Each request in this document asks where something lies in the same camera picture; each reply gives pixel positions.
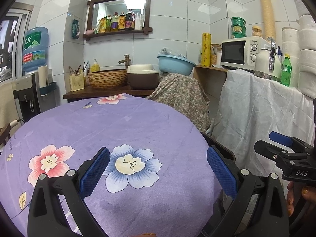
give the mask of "fingernail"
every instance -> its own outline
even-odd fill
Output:
[[[303,187],[302,193],[303,194],[307,194],[308,193],[308,187],[307,186]]]

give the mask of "green soda bottle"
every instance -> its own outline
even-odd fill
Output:
[[[285,59],[282,63],[281,84],[289,87],[291,83],[292,65],[290,62],[290,55],[284,55]]]

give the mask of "metal screw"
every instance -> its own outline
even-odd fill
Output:
[[[240,172],[242,175],[249,175],[249,171],[247,169],[242,169]]]
[[[277,179],[277,174],[276,174],[276,173],[272,173],[272,174],[271,174],[271,177],[272,177],[273,179]]]
[[[70,170],[67,172],[67,175],[68,175],[68,176],[73,176],[75,173],[76,173],[75,170],[70,169]]]
[[[39,176],[39,178],[40,178],[41,180],[43,180],[45,177],[46,177],[45,174],[40,174],[40,176]]]

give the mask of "wooden mirror frame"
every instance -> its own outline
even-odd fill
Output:
[[[92,18],[93,18],[94,5],[98,4],[98,3],[110,2],[110,1],[118,1],[118,0],[90,0],[87,3],[89,6],[87,30],[92,29]],[[134,30],[119,30],[119,31],[97,33],[97,34],[91,34],[91,35],[87,35],[85,33],[85,34],[83,34],[83,38],[86,39],[87,41],[89,41],[91,38],[94,38],[94,37],[117,35],[117,34],[134,34],[134,33],[143,33],[145,36],[147,36],[149,34],[149,32],[153,31],[153,28],[149,27],[149,15],[150,15],[150,0],[146,0],[145,21],[144,21],[144,27],[142,29],[139,29],[139,30],[136,30],[136,29],[134,29]]]

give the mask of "purple tablecloth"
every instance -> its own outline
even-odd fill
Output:
[[[122,94],[46,111],[12,136],[0,156],[0,201],[25,236],[39,174],[54,177],[78,169],[102,146],[111,160],[84,200],[110,237],[198,235],[221,189],[206,160],[206,141],[173,108]]]

